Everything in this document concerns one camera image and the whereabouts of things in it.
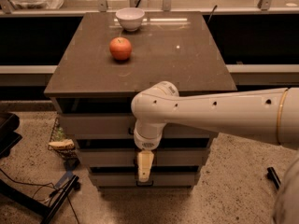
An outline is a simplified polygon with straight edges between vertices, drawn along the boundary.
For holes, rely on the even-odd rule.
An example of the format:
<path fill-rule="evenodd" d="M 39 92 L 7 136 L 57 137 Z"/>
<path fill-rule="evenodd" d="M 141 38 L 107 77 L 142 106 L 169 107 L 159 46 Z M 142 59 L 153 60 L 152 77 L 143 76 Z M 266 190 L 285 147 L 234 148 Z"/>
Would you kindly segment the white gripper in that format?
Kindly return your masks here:
<path fill-rule="evenodd" d="M 155 132 L 152 137 L 145 137 L 138 130 L 134 130 L 135 145 L 142 149 L 137 154 L 138 180 L 147 182 L 150 179 L 150 170 L 154 159 L 151 150 L 156 149 L 162 139 L 162 131 Z"/>

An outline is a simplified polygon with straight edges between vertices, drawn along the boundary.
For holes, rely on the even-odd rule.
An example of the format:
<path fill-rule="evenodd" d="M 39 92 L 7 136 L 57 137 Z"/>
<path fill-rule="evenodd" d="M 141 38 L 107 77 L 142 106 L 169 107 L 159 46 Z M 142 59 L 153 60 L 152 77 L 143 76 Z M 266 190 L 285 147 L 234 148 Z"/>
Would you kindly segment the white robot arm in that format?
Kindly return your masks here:
<path fill-rule="evenodd" d="M 162 81 L 137 94 L 131 102 L 138 179 L 150 178 L 152 151 L 167 124 L 226 133 L 289 149 L 299 147 L 299 90 L 280 88 L 223 94 L 185 96 Z"/>

